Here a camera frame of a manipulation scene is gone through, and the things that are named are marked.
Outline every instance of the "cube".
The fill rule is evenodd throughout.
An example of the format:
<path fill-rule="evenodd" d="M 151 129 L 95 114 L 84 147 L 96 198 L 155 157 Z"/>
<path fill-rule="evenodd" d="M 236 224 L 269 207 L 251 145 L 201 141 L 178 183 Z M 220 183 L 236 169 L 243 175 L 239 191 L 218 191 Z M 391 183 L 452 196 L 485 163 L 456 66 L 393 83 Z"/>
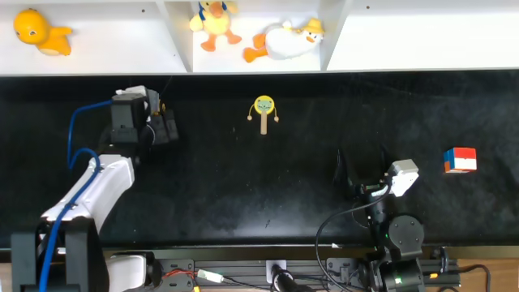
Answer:
<path fill-rule="evenodd" d="M 476 149 L 455 147 L 444 153 L 445 173 L 467 173 L 476 170 Z"/>

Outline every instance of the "wooden floor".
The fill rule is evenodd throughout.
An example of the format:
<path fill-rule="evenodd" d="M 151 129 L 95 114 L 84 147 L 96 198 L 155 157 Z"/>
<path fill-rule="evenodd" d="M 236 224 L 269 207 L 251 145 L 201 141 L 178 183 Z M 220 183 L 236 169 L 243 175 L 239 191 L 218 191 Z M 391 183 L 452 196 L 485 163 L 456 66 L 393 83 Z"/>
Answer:
<path fill-rule="evenodd" d="M 461 267 L 472 264 L 484 264 L 491 272 L 492 291 L 519 291 L 519 260 L 459 260 Z M 2 288 L 0 292 L 12 292 L 11 287 L 11 264 L 0 264 L 0 280 Z M 460 292 L 485 292 L 486 275 L 481 269 L 461 275 Z M 427 292 L 436 292 L 438 288 L 428 288 Z M 233 292 L 256 292 L 257 290 L 244 289 L 233 290 Z"/>

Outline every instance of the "yellow hat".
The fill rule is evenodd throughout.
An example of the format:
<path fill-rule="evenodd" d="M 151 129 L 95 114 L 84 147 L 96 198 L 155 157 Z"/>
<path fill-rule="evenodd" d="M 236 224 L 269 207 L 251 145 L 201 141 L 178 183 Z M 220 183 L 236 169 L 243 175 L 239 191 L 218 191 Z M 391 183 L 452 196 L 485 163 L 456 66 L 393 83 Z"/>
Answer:
<path fill-rule="evenodd" d="M 321 26 L 321 21 L 315 18 L 310 19 L 307 26 L 301 29 L 311 33 L 324 33 L 323 27 Z"/>

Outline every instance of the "blue cable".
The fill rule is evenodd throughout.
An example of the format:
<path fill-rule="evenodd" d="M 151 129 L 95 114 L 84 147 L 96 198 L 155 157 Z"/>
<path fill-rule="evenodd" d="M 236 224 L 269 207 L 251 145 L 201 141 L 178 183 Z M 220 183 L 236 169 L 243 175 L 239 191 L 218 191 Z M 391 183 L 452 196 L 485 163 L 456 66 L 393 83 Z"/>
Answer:
<path fill-rule="evenodd" d="M 68 165 L 68 168 L 70 170 L 72 169 L 72 166 L 73 166 L 73 164 L 71 163 L 71 154 L 72 154 L 72 131 L 74 130 L 75 117 L 79 113 L 84 112 L 85 110 L 91 110 L 91 109 L 95 109 L 98 107 L 111 105 L 111 104 L 112 104 L 112 100 L 109 100 L 109 101 L 99 102 L 99 103 L 96 103 L 93 105 L 82 106 L 82 107 L 76 109 L 74 111 L 74 113 L 72 114 L 71 125 L 68 128 L 68 144 L 67 144 L 67 148 L 66 148 L 66 164 Z"/>
<path fill-rule="evenodd" d="M 92 184 L 92 182 L 94 181 L 96 176 L 99 174 L 99 171 L 101 169 L 101 161 L 99 160 L 99 157 L 93 150 L 88 149 L 88 148 L 81 148 L 75 152 L 74 158 L 72 159 L 71 167 L 74 166 L 78 155 L 83 152 L 86 152 L 86 153 L 89 153 L 90 155 L 92 155 L 92 157 L 96 160 L 96 166 L 95 166 L 92 176 L 75 193 L 75 195 L 68 202 L 68 204 L 65 205 L 63 210 L 59 213 L 58 217 L 56 218 L 54 225 L 52 226 L 52 230 L 50 231 L 50 236 L 49 236 L 49 242 L 47 243 L 47 249 L 45 250 L 45 259 L 43 261 L 43 267 L 41 269 L 40 292 L 47 291 L 47 281 L 49 280 L 50 263 L 52 262 L 52 256 L 54 255 L 54 247 L 56 246 L 56 240 L 58 238 L 58 230 L 59 230 L 59 226 L 62 223 L 62 219 L 65 216 L 65 214 L 72 208 L 72 206 L 74 205 L 76 200 L 81 196 L 81 194 L 83 194 L 83 192 L 90 186 L 90 184 Z"/>

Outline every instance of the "black tabletop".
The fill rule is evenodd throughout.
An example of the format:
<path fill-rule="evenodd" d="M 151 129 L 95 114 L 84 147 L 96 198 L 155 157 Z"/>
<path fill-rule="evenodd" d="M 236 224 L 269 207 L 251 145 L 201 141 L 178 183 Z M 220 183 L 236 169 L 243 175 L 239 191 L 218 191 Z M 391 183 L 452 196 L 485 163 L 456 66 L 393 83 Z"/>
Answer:
<path fill-rule="evenodd" d="M 163 92 L 180 140 L 137 169 L 103 225 L 106 247 L 311 244 L 354 203 L 332 185 L 337 150 L 370 176 L 381 144 L 419 168 L 397 206 L 423 221 L 426 244 L 519 243 L 519 74 L 463 71 L 0 79 L 0 247 L 83 173 L 86 157 L 66 168 L 74 109 L 139 84 Z M 280 118 L 268 116 L 267 135 L 258 114 L 247 121 L 264 94 Z M 108 123 L 107 109 L 81 115 L 75 148 L 95 148 Z M 452 147 L 476 148 L 478 170 L 444 174 Z M 345 216 L 323 243 L 371 240 Z"/>

